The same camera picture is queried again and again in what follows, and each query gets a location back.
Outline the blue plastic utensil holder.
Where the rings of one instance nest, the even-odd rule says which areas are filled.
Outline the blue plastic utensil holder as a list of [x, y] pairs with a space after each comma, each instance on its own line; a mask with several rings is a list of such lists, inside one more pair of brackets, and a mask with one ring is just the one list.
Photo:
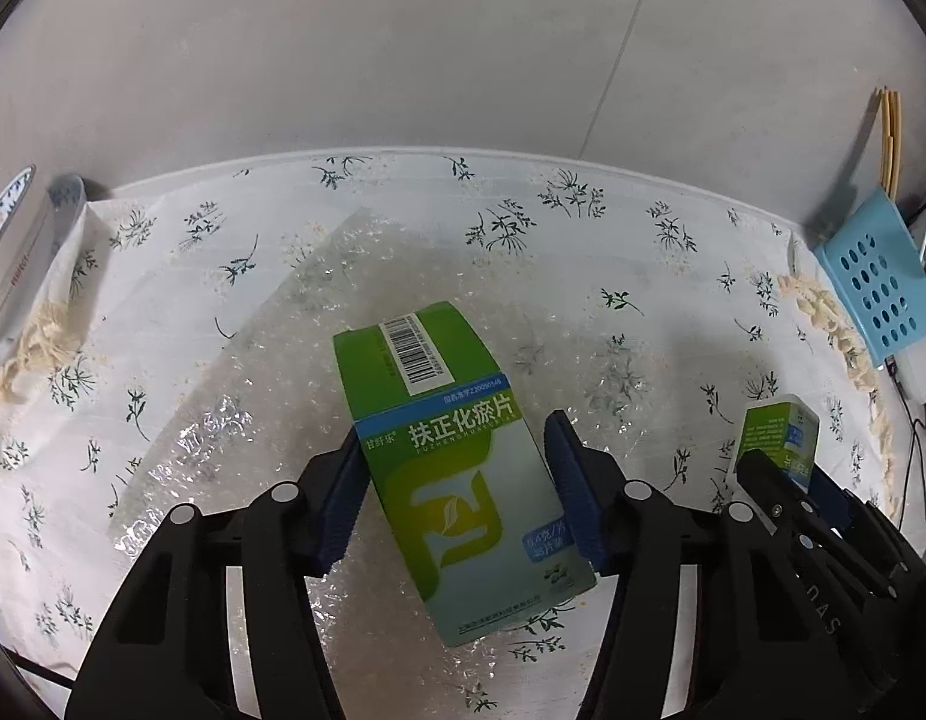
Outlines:
[[874, 367], [926, 335], [926, 273], [897, 206], [882, 188], [814, 256]]

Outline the green white medicine box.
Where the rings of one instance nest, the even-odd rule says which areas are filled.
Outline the green white medicine box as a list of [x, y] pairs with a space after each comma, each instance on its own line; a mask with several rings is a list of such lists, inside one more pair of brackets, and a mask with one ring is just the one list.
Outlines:
[[333, 340], [381, 510], [438, 637], [468, 644], [590, 590], [517, 395], [448, 302]]

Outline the green white pill bottle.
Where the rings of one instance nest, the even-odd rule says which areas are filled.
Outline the green white pill bottle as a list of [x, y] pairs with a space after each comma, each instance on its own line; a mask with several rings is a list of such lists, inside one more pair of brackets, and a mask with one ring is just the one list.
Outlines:
[[796, 395], [753, 401], [742, 415], [736, 458], [760, 450], [803, 491], [810, 489], [819, 416]]

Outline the white floral tablecloth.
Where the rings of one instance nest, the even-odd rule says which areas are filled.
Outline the white floral tablecloth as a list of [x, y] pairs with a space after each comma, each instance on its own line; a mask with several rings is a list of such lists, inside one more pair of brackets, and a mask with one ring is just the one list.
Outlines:
[[330, 154], [0, 195], [0, 605], [73, 718], [863, 718], [902, 673], [874, 195]]

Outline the wooden chopsticks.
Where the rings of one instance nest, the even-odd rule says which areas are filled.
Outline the wooden chopsticks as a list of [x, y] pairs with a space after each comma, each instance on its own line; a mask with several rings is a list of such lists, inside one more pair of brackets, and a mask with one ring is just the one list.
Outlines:
[[881, 121], [881, 163], [879, 187], [895, 202], [899, 195], [902, 172], [902, 99], [901, 93], [883, 86], [876, 93]]

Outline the blue white porcelain bowl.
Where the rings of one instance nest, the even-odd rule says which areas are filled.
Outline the blue white porcelain bowl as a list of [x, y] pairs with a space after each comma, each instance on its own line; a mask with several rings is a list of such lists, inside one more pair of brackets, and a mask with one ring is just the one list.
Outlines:
[[86, 204], [77, 174], [45, 182], [31, 164], [0, 193], [0, 344], [17, 333]]

